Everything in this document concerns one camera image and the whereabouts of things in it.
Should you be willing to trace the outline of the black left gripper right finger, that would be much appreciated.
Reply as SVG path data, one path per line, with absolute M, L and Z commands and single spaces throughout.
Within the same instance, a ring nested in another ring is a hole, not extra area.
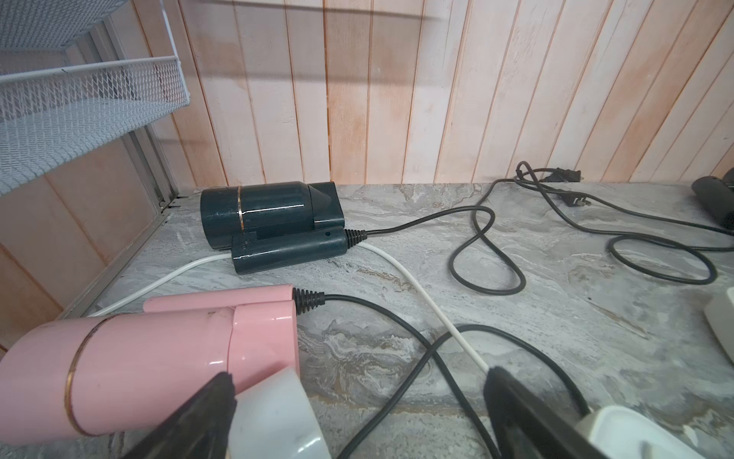
M 489 369 L 484 399 L 502 458 L 604 456 L 501 367 Z

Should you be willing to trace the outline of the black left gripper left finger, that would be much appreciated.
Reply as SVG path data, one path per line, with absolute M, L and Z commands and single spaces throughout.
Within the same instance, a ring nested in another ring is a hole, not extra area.
M 125 456 L 225 458 L 236 407 L 232 376 L 220 372 Z

